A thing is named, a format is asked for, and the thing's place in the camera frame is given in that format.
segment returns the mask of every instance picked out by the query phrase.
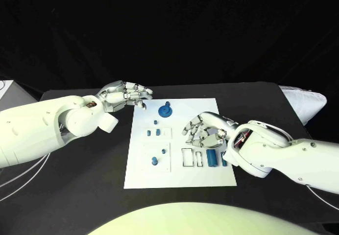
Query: white paper sheet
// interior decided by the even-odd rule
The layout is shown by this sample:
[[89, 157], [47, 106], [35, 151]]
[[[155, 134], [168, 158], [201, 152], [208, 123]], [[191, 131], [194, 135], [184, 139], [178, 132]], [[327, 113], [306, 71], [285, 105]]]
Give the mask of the white paper sheet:
[[[174, 114], [164, 118], [159, 116], [158, 110], [166, 101], [171, 102]], [[226, 150], [226, 146], [217, 149], [218, 167], [208, 167], [207, 149], [188, 145], [185, 143], [188, 136], [182, 135], [185, 125], [198, 114], [207, 111], [220, 113], [216, 99], [158, 99], [145, 100], [145, 104], [148, 105], [146, 111], [139, 107], [135, 108], [125, 188], [237, 186], [233, 165], [229, 164], [224, 167], [221, 163], [221, 151]], [[171, 128], [171, 139], [148, 138], [146, 129], [155, 130], [158, 128]], [[155, 146], [155, 148], [149, 147], [151, 150], [148, 151], [145, 146]], [[164, 148], [169, 148], [166, 155], [171, 159], [165, 159], [162, 153], [158, 153]], [[194, 149], [194, 167], [184, 167], [182, 148]], [[203, 153], [203, 167], [198, 167], [195, 152]], [[154, 166], [152, 157], [156, 157], [156, 155], [161, 160], [159, 165]]]

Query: black tabletop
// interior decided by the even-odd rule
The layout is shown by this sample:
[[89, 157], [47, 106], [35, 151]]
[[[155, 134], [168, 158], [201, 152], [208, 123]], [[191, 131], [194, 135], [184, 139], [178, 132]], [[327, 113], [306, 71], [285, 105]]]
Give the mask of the black tabletop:
[[[279, 86], [239, 83], [152, 87], [155, 99], [217, 98], [220, 113], [246, 123], [265, 121], [298, 138], [311, 138]], [[42, 100], [86, 96], [94, 90], [48, 91]], [[99, 129], [51, 154], [27, 187], [0, 202], [0, 234], [83, 235], [123, 214], [171, 202], [208, 202], [249, 208], [295, 223], [338, 222], [339, 213], [273, 170], [262, 179], [234, 167], [237, 187], [125, 189], [133, 107], [115, 116], [120, 122], [109, 134]], [[0, 183], [34, 162], [5, 169]], [[31, 178], [2, 188], [6, 196]], [[339, 195], [317, 191], [335, 205]]]

